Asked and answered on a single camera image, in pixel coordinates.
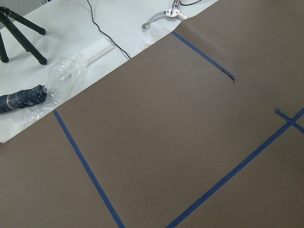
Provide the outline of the clear plastic wrap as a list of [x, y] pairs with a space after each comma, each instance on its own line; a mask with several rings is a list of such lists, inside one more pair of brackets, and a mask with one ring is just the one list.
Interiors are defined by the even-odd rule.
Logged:
[[72, 96], [76, 85], [85, 74], [86, 57], [79, 53], [73, 58], [61, 57], [50, 69], [43, 83], [47, 93], [43, 103], [23, 111], [23, 127], [29, 126], [52, 112]]

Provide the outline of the black tripod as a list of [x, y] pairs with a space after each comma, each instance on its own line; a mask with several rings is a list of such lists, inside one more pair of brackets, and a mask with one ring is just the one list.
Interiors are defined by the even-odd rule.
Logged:
[[47, 59], [42, 56], [42, 54], [32, 45], [32, 43], [21, 33], [21, 31], [13, 24], [9, 17], [41, 35], [45, 35], [46, 30], [25, 19], [23, 16], [13, 12], [7, 7], [0, 8], [0, 22], [4, 25], [4, 27], [6, 27], [13, 37], [22, 45], [26, 52], [30, 52], [41, 65], [46, 65], [48, 62]]

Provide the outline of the reacher grabber stick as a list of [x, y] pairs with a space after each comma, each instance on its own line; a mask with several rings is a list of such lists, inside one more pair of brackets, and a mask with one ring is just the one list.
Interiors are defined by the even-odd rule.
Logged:
[[158, 12], [154, 15], [152, 15], [147, 22], [142, 24], [142, 29], [147, 29], [151, 23], [153, 23], [154, 20], [156, 20], [158, 17], [166, 16], [167, 18], [180, 18], [180, 19], [187, 19], [188, 17], [180, 12], [178, 9], [178, 6], [180, 5], [180, 0], [174, 0], [172, 3], [172, 7], [167, 10], [163, 10], [161, 12]]

